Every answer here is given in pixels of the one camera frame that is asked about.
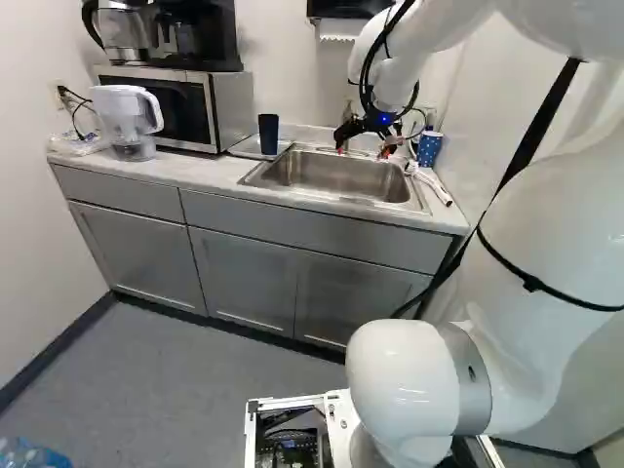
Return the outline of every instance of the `microwave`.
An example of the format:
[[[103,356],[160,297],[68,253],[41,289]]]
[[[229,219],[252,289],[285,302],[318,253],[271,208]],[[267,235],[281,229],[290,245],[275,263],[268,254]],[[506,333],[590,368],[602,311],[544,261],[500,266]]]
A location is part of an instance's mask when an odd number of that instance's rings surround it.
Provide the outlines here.
[[[156,144],[217,154],[255,134],[250,72],[205,72],[132,65],[96,65],[102,85],[142,86],[160,102],[165,128]]]

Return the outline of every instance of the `floor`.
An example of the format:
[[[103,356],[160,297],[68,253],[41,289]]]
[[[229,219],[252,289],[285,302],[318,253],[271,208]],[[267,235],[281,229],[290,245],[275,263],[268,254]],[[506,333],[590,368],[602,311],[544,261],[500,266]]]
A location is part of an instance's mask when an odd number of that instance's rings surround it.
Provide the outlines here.
[[[76,468],[242,468],[245,401],[346,387],[344,367],[116,304],[0,417]],[[575,468],[499,447],[506,468]]]

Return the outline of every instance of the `countertop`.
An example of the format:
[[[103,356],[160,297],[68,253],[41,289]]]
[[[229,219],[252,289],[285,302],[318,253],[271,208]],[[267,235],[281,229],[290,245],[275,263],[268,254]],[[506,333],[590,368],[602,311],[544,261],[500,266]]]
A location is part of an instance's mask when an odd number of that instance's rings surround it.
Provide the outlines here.
[[[121,176],[147,182],[172,185],[182,189],[196,190],[244,200],[252,200],[273,205],[302,210],[343,215],[357,219],[371,220],[463,236],[469,225],[455,203],[446,207],[427,185],[420,185],[430,214],[408,212],[394,213],[374,210],[367,206],[351,204],[330,204],[322,199],[304,195],[272,191],[239,184],[239,180],[261,162],[232,156],[200,157],[158,151],[156,157],[143,162],[126,162],[117,159],[112,150],[106,149],[87,156],[48,153],[48,161],[71,168],[94,171],[102,174]],[[437,178],[432,170],[424,170]]]

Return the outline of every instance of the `black cup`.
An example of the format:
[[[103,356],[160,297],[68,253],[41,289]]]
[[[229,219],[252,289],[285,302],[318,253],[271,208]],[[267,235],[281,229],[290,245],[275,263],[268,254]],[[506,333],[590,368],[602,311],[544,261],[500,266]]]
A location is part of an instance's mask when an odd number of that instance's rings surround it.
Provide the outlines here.
[[[260,150],[262,154],[277,155],[280,116],[277,114],[260,114],[257,116],[257,127],[260,132]]]

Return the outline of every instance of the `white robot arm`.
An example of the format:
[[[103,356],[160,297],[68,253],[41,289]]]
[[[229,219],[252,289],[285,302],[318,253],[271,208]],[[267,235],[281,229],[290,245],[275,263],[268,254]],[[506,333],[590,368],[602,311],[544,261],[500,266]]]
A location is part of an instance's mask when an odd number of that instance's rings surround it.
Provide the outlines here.
[[[370,64],[373,120],[400,112],[428,55],[465,38],[492,6],[552,49],[624,59],[619,0],[407,1],[386,38],[391,58],[382,47]],[[364,76],[387,18],[372,19],[356,42],[352,81]],[[531,165],[496,197],[455,272],[448,309],[465,322],[384,320],[352,337],[347,375],[365,428],[356,435],[371,435],[392,466],[434,466],[453,434],[535,424],[555,404],[574,351],[624,309],[624,217],[613,196],[624,177],[624,124],[615,124]]]

